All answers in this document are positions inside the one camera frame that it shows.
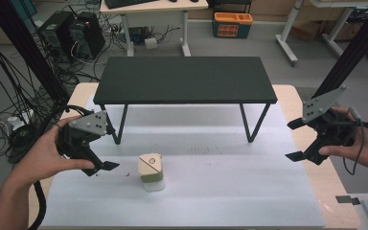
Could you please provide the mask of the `black metal post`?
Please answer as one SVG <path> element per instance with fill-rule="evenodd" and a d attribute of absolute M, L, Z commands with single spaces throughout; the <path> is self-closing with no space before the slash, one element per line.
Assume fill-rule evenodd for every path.
<path fill-rule="evenodd" d="M 366 54 L 368 54 L 368 19 L 320 84 L 313 97 L 321 96 L 341 86 Z"/>
<path fill-rule="evenodd" d="M 11 0 L 0 0 L 0 28 L 32 69 L 51 99 L 57 104 L 67 104 L 70 99 L 69 94 L 37 48 Z"/>

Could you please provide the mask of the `cardboard box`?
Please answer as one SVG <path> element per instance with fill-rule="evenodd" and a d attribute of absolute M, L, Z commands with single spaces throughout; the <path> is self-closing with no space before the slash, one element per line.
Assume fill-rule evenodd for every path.
<path fill-rule="evenodd" d="M 296 21 L 289 34 L 305 41 L 315 40 L 323 31 L 323 21 Z"/>

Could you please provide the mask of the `beige desk with white legs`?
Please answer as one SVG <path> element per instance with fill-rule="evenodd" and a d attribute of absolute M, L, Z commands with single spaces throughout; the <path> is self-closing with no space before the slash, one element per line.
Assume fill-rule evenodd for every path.
<path fill-rule="evenodd" d="M 191 55 L 188 45 L 188 12 L 205 10 L 208 8 L 206 0 L 156 0 L 148 3 L 132 5 L 117 9 L 110 9 L 105 2 L 101 3 L 100 12 L 103 14 L 119 14 L 122 19 L 126 38 L 126 55 L 134 56 L 133 42 L 128 30 L 137 27 L 161 25 L 180 25 L 182 36 L 180 46 L 185 57 Z"/>

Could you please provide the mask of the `small grey metal bracket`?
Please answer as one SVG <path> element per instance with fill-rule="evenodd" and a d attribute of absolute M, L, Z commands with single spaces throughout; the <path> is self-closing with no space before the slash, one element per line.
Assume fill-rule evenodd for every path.
<path fill-rule="evenodd" d="M 360 204 L 360 200 L 357 197 L 352 197 L 350 195 L 337 195 L 335 198 L 338 203 L 350 203 L 352 205 Z"/>

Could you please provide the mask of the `small beige carton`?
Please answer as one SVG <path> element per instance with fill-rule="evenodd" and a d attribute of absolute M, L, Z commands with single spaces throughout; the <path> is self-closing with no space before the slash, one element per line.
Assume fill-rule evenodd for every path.
<path fill-rule="evenodd" d="M 165 188 L 162 155 L 160 153 L 140 155 L 138 173 L 147 192 L 162 191 Z"/>

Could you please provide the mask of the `orange and blue toolbox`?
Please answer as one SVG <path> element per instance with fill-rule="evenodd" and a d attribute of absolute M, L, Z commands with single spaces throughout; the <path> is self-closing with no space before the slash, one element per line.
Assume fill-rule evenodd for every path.
<path fill-rule="evenodd" d="M 253 17 L 249 13 L 215 12 L 213 35 L 220 38 L 248 38 Z"/>

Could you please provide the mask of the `white power strip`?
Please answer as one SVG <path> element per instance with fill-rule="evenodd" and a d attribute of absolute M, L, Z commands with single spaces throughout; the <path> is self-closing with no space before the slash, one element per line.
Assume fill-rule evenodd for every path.
<path fill-rule="evenodd" d="M 35 112 L 32 109 L 24 110 L 19 115 L 11 116 L 7 122 L 11 125 L 13 130 L 16 130 L 28 124 L 31 121 L 34 113 Z"/>

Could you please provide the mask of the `person's left hand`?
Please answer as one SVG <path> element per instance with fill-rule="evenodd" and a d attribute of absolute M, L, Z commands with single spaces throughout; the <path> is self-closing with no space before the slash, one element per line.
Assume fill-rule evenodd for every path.
<path fill-rule="evenodd" d="M 15 185 L 27 186 L 60 172 L 93 169 L 94 165 L 88 160 L 66 159 L 58 153 L 56 141 L 60 130 L 77 119 L 78 116 L 74 116 L 56 122 L 36 141 L 11 172 L 8 180 Z"/>

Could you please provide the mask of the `white table mat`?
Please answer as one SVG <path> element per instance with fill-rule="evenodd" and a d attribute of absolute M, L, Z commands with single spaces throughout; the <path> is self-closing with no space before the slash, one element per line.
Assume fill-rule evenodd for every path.
<path fill-rule="evenodd" d="M 46 229 L 315 228 L 325 224 L 278 104 L 248 142 L 240 107 L 134 105 L 121 144 L 105 136 L 91 148 L 119 163 L 88 177 L 58 174 L 50 188 Z M 165 188 L 147 192 L 139 156 L 160 153 Z"/>

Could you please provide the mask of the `black computer tower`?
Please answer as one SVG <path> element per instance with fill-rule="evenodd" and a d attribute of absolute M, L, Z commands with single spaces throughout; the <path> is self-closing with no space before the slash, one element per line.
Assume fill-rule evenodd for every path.
<path fill-rule="evenodd" d="M 96 58 L 105 44 L 99 20 L 93 12 L 79 13 L 69 31 L 75 42 L 74 54 L 78 58 Z"/>
<path fill-rule="evenodd" d="M 75 17 L 70 11 L 56 11 L 39 28 L 49 54 L 58 63 L 71 62 L 73 39 L 69 27 Z"/>

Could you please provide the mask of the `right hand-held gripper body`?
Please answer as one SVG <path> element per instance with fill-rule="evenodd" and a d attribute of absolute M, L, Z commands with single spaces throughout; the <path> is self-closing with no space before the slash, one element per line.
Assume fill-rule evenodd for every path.
<path fill-rule="evenodd" d="M 302 122 L 317 132 L 316 139 L 302 153 L 305 160 L 320 165 L 325 159 L 319 150 L 325 146 L 342 146 L 354 140 L 356 128 L 361 124 L 355 109 L 351 120 L 333 109 L 335 102 L 348 89 L 346 85 L 303 102 Z"/>

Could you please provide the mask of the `black shelf with metal legs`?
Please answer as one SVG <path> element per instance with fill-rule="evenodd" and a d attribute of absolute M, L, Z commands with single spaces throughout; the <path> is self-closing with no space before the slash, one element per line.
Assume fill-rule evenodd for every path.
<path fill-rule="evenodd" d="M 237 104 L 253 142 L 277 96 L 259 57 L 110 57 L 93 102 Z"/>

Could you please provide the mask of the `black keyboard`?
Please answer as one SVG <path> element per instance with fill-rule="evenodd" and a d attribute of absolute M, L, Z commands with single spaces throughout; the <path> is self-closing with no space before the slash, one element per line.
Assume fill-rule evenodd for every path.
<path fill-rule="evenodd" d="M 109 9 L 117 9 L 138 4 L 153 2 L 156 0 L 103 0 Z"/>

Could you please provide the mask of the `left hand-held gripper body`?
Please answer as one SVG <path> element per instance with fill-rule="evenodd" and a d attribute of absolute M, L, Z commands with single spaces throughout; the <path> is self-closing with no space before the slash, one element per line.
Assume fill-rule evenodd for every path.
<path fill-rule="evenodd" d="M 106 119 L 107 112 L 101 110 L 68 123 L 57 139 L 59 152 L 73 159 L 98 160 L 90 143 L 107 134 Z"/>

